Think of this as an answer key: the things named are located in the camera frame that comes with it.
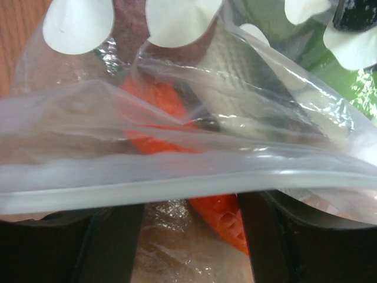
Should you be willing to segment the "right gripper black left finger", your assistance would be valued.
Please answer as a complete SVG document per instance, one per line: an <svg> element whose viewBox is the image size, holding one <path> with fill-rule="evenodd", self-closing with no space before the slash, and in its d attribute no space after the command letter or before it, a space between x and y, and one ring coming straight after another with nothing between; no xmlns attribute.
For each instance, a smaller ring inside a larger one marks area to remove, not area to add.
<svg viewBox="0 0 377 283"><path fill-rule="evenodd" d="M144 205L1 222L1 282L129 282Z"/></svg>

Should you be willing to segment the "polka dot zip bag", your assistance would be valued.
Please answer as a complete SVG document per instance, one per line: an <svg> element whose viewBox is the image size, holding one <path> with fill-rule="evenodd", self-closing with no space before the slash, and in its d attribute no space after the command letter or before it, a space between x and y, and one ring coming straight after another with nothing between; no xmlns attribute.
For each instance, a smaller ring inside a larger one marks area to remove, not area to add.
<svg viewBox="0 0 377 283"><path fill-rule="evenodd" d="M249 254L223 240L191 198L280 191L376 226L376 118L235 23L234 1L52 1L1 100L1 222L144 205L129 282L255 282ZM121 88L171 84L223 14L328 139L260 141L197 131ZM124 130L198 153L142 154Z"/></svg>

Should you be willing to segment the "orange fake carrot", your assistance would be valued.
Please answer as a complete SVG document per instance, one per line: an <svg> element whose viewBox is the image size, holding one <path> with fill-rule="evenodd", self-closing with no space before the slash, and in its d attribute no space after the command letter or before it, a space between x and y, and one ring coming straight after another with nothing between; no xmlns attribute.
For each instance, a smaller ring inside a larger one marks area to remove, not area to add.
<svg viewBox="0 0 377 283"><path fill-rule="evenodd" d="M148 81L144 86L140 86L131 77L127 77L121 88L174 118L179 119L187 114L178 92L171 84ZM124 134L130 137L133 146L142 154L198 153L193 149L162 141L153 136L141 137L139 132L134 130L124 130ZM223 240L244 254L249 254L240 205L235 194L191 198L188 202Z"/></svg>

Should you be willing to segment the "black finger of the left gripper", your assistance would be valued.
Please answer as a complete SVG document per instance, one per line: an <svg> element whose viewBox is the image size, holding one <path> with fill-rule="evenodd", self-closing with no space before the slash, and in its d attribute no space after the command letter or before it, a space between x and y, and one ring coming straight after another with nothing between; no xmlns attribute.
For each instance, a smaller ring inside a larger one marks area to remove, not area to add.
<svg viewBox="0 0 377 283"><path fill-rule="evenodd" d="M332 22L338 31L368 31L376 27L376 0L340 0Z"/></svg>

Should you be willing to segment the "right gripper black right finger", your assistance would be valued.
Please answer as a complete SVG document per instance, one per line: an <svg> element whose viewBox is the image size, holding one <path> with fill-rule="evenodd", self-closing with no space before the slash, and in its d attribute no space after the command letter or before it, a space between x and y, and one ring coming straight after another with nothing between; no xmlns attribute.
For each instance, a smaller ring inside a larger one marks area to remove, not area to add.
<svg viewBox="0 0 377 283"><path fill-rule="evenodd" d="M237 195L255 282L376 282L376 226L280 191Z"/></svg>

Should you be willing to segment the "green fake leafy vegetable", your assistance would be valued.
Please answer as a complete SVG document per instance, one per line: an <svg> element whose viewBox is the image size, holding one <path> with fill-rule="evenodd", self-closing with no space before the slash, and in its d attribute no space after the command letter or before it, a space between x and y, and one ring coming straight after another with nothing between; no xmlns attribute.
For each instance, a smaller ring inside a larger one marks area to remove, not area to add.
<svg viewBox="0 0 377 283"><path fill-rule="evenodd" d="M376 27L338 31L339 1L234 1L235 23L376 118Z"/></svg>

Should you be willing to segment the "silver fake fish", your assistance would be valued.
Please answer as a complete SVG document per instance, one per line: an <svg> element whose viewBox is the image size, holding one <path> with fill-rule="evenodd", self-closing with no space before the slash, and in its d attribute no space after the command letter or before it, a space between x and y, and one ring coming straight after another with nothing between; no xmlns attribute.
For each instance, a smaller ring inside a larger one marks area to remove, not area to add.
<svg viewBox="0 0 377 283"><path fill-rule="evenodd" d="M184 101L198 103L186 116L197 131L260 141L319 144L328 139L319 122L267 61L223 14L196 62L175 75Z"/></svg>

